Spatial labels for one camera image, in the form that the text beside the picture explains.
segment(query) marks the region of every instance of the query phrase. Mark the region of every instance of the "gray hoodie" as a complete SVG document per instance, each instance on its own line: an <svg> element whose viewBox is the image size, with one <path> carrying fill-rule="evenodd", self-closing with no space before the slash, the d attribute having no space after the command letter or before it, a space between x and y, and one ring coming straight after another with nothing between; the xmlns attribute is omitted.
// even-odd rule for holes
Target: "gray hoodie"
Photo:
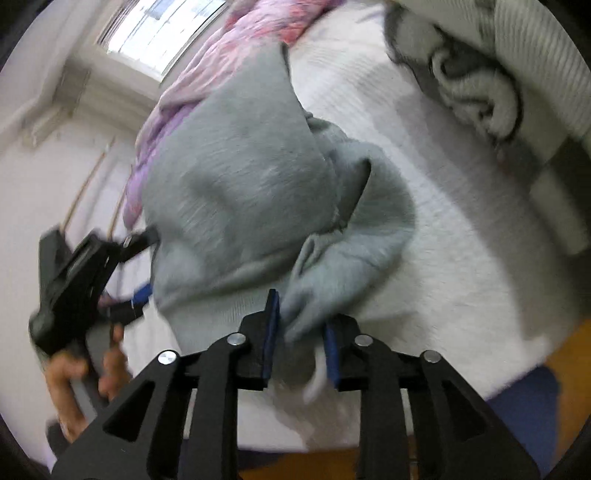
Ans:
<svg viewBox="0 0 591 480"><path fill-rule="evenodd" d="M160 145L143 190L154 298L183 353L281 295L288 341L362 297L414 230L411 196L377 146L300 105L287 48L263 47Z"/></svg>

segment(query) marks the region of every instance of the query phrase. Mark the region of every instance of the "black robotic claw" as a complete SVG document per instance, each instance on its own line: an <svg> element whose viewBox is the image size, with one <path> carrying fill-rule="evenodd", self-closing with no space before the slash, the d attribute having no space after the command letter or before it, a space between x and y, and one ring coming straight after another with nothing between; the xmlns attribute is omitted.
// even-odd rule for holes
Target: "black robotic claw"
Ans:
<svg viewBox="0 0 591 480"><path fill-rule="evenodd" d="M521 444L439 353L393 352L344 315L327 323L324 348L335 387L362 391L359 479L410 479L401 389L408 391L419 478L540 479Z"/></svg>
<svg viewBox="0 0 591 480"><path fill-rule="evenodd" d="M238 388L262 390L271 373L278 295L206 351L160 353L56 463L56 480L236 480ZM197 388L184 465L178 457Z"/></svg>
<svg viewBox="0 0 591 480"><path fill-rule="evenodd" d="M117 265L157 241L154 228L127 237L123 244L104 240L91 232L73 252L57 228L39 241L40 308L31 316L29 335L46 356L68 349L89 360L89 375L84 378L82 388L74 385L78 403L86 414L90 414L88 408L97 410L107 405L98 393L100 365L91 361L87 345L89 332L104 331L102 345L108 347L109 325L127 324L141 317L144 306L126 301L101 311L99 299ZM88 401L81 401L84 393Z"/></svg>

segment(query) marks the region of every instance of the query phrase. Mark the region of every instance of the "finger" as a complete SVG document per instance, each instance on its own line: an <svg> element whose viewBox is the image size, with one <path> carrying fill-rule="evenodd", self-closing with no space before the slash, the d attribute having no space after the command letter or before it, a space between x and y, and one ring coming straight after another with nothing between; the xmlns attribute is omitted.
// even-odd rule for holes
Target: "finger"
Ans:
<svg viewBox="0 0 591 480"><path fill-rule="evenodd" d="M83 429L86 420L76 403L70 380L78 380L88 372L88 364L67 352L54 355L47 365L47 389L60 420L73 430Z"/></svg>
<svg viewBox="0 0 591 480"><path fill-rule="evenodd" d="M103 367L107 375L125 371L127 368L127 356L118 346L114 346L105 353Z"/></svg>
<svg viewBox="0 0 591 480"><path fill-rule="evenodd" d="M131 380L129 372L120 375L107 375L99 379L99 393L112 401Z"/></svg>
<svg viewBox="0 0 591 480"><path fill-rule="evenodd" d="M114 344L119 345L121 343L123 340L123 333L124 329L120 323L113 327L113 335L111 336L111 339L113 340Z"/></svg>
<svg viewBox="0 0 591 480"><path fill-rule="evenodd" d="M74 440L76 440L88 426L88 421L86 419L77 422L64 421L62 418L59 420L61 431L66 437L66 440L70 443L74 442Z"/></svg>

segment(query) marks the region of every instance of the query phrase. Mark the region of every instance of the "white wall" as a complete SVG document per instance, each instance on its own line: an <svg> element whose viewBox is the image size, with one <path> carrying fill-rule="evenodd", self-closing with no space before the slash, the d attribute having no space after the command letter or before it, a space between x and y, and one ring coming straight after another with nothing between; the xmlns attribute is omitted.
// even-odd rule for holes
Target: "white wall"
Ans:
<svg viewBox="0 0 591 480"><path fill-rule="evenodd" d="M51 101L61 68L104 0L54 0L0 72L0 151L23 120Z"/></svg>
<svg viewBox="0 0 591 480"><path fill-rule="evenodd" d="M68 231L75 245L93 227L108 229L134 158L133 136L75 118L37 150L16 142L0 156L0 411L23 449L38 460L45 423L55 416L28 338L28 319L39 301L38 241L63 220L113 134L116 144Z"/></svg>

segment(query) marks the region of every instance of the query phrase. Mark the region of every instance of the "white bed sheet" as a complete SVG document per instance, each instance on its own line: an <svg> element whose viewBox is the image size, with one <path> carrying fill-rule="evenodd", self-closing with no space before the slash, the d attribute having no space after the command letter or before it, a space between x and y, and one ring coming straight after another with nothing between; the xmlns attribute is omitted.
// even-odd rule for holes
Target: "white bed sheet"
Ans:
<svg viewBox="0 0 591 480"><path fill-rule="evenodd" d="M348 2L291 51L303 106L351 137L380 145L400 168L418 212L404 261L352 312L362 329L398 351L440 351L485 397L543 362L578 324L563 259L489 146L428 100L388 59L382 7ZM149 259L126 267L121 288L149 276ZM155 308L128 329L137 372L178 346ZM308 407L277 407L241 392L238 442L259 450L356 445L358 394L326 389Z"/></svg>

